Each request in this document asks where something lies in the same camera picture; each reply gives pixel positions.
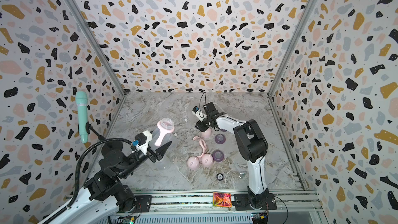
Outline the purple collar with nipple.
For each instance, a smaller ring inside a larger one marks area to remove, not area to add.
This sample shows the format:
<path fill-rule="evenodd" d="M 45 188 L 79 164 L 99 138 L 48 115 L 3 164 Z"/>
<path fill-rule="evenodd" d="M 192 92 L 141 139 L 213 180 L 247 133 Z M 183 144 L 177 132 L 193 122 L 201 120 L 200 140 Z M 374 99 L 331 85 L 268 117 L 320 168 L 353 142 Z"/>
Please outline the purple collar with nipple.
<path fill-rule="evenodd" d="M 217 134 L 214 140 L 217 144 L 224 144 L 226 142 L 226 137 L 223 134 Z"/>
<path fill-rule="evenodd" d="M 224 160 L 224 153 L 220 150 L 215 150 L 211 155 L 215 162 L 222 162 Z"/>

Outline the clear straw disc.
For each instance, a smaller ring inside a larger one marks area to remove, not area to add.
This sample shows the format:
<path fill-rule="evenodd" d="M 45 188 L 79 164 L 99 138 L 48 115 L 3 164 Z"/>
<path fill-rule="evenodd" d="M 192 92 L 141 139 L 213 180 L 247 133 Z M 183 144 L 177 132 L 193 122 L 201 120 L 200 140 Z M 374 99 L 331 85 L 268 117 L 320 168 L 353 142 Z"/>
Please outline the clear straw disc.
<path fill-rule="evenodd" d="M 186 138 L 191 139 L 191 138 L 193 138 L 194 134 L 192 132 L 188 131 L 185 133 L 185 136 L 186 136 Z"/>
<path fill-rule="evenodd" d="M 187 154 L 187 153 L 189 152 L 189 150 L 188 150 L 187 147 L 182 147 L 180 151 L 181 151 L 181 153 L 182 153 L 183 155 L 185 155 L 185 154 Z"/>

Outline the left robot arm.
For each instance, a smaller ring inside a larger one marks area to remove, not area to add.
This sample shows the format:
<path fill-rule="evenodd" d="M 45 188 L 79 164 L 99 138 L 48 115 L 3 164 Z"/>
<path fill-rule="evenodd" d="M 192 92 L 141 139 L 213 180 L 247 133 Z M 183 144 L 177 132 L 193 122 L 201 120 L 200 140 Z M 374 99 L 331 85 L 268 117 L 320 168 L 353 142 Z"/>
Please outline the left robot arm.
<path fill-rule="evenodd" d="M 137 141 L 123 138 L 102 138 L 91 145 L 81 155 L 75 172 L 75 189 L 72 198 L 42 220 L 43 224 L 95 224 L 104 218 L 110 219 L 115 213 L 124 213 L 127 218 L 148 213 L 152 196 L 136 196 L 128 185 L 121 182 L 133 175 L 146 160 L 161 161 L 172 142 L 156 150 L 149 148 L 147 153 L 138 149 L 140 141 L 148 141 L 144 134 L 138 135 Z M 99 161 L 101 169 L 80 186 L 80 168 L 84 157 L 94 148 L 108 143 L 128 144 L 133 152 L 126 156 L 122 150 L 113 149 Z"/>

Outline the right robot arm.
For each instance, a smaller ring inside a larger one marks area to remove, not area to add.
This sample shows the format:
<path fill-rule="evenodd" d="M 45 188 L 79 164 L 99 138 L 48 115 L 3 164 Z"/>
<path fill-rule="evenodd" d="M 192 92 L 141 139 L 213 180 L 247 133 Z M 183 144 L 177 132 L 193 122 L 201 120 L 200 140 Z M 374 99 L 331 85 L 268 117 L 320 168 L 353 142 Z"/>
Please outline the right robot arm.
<path fill-rule="evenodd" d="M 200 108 L 192 109 L 199 121 L 195 127 L 200 131 L 208 128 L 214 130 L 226 130 L 235 136 L 236 144 L 240 155 L 247 161 L 248 167 L 248 205 L 254 209 L 261 209 L 271 204 L 268 200 L 273 200 L 273 195 L 269 193 L 265 181 L 265 156 L 268 151 L 268 142 L 263 135 L 258 123 L 251 120 L 237 120 L 219 112 L 212 102 Z"/>

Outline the pink bottle cap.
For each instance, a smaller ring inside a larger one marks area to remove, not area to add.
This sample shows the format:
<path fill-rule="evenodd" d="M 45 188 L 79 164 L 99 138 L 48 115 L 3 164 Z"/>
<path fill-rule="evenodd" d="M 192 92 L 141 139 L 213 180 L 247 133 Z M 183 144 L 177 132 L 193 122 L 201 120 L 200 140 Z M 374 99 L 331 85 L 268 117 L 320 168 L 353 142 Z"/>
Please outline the pink bottle cap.
<path fill-rule="evenodd" d="M 201 164 L 203 167 L 209 168 L 212 166 L 214 159 L 210 153 L 203 154 L 201 157 Z"/>
<path fill-rule="evenodd" d="M 200 167 L 200 165 L 201 165 L 201 162 L 198 157 L 190 157 L 187 160 L 187 167 L 190 170 L 197 170 Z"/>
<path fill-rule="evenodd" d="M 208 128 L 206 131 L 201 132 L 201 137 L 203 139 L 209 139 L 212 135 L 212 130 L 211 128 Z"/>

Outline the black microphone stand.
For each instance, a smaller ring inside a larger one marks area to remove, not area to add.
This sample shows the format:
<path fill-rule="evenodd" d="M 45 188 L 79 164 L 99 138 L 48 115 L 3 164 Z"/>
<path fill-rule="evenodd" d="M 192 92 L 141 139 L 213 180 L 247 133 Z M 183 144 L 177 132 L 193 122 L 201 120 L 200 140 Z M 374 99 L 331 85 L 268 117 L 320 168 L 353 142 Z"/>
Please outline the black microphone stand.
<path fill-rule="evenodd" d="M 120 151 L 122 150 L 123 143 L 121 141 L 118 141 L 117 139 L 106 139 L 103 135 L 95 131 L 90 123 L 79 122 L 78 126 L 79 126 L 79 135 L 81 137 L 81 140 L 83 140 L 86 136 L 88 136 L 90 134 L 90 131 L 92 131 L 98 138 L 98 142 L 96 144 L 90 145 L 82 153 L 81 157 L 79 158 L 80 160 L 84 160 L 88 153 L 90 153 L 92 150 L 95 150 L 98 146 L 101 145 L 103 146 L 101 151 L 103 156 L 106 156 L 109 152 L 113 150 L 120 150 Z"/>

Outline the small black round cap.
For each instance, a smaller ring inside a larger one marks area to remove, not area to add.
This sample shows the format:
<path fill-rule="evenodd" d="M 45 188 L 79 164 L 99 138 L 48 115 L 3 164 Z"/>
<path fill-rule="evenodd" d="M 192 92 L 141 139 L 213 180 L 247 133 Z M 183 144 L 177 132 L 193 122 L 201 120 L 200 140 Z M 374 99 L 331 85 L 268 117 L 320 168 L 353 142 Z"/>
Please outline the small black round cap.
<path fill-rule="evenodd" d="M 224 180 L 224 175 L 222 173 L 217 174 L 217 180 L 223 181 Z"/>

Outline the orange pink card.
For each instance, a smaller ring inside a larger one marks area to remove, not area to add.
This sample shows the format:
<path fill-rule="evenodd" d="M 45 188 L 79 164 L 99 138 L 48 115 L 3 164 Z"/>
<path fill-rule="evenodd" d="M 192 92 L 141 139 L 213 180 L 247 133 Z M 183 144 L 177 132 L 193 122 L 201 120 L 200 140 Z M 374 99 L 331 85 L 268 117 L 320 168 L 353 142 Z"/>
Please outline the orange pink card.
<path fill-rule="evenodd" d="M 216 207 L 232 207 L 232 195 L 230 193 L 214 192 L 212 197 L 212 205 Z"/>

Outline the mint green microphone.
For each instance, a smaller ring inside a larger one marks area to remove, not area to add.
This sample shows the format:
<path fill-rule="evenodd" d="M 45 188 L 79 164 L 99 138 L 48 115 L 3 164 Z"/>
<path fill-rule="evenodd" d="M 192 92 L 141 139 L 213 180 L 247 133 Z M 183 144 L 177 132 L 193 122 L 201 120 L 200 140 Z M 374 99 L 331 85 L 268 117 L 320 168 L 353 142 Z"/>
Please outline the mint green microphone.
<path fill-rule="evenodd" d="M 86 128 L 86 125 L 88 123 L 88 97 L 84 91 L 78 91 L 76 93 L 76 105 L 78 113 L 79 136 L 81 138 L 81 142 L 85 144 L 88 141 L 89 132 Z"/>

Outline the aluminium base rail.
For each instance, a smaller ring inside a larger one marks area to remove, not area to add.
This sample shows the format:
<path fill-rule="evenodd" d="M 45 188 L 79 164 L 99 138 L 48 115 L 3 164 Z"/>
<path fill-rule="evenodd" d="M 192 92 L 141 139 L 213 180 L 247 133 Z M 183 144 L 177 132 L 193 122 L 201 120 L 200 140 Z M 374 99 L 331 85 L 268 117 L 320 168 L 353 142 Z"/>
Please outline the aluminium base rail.
<path fill-rule="evenodd" d="M 218 192 L 231 194 L 232 205 L 214 205 Z M 254 207 L 243 190 L 136 190 L 124 204 L 115 196 L 92 200 L 88 189 L 81 189 L 76 200 L 59 209 L 56 224 L 121 223 L 137 217 L 137 224 L 326 224 L 328 223 L 315 191 L 269 191 L 264 203 Z"/>

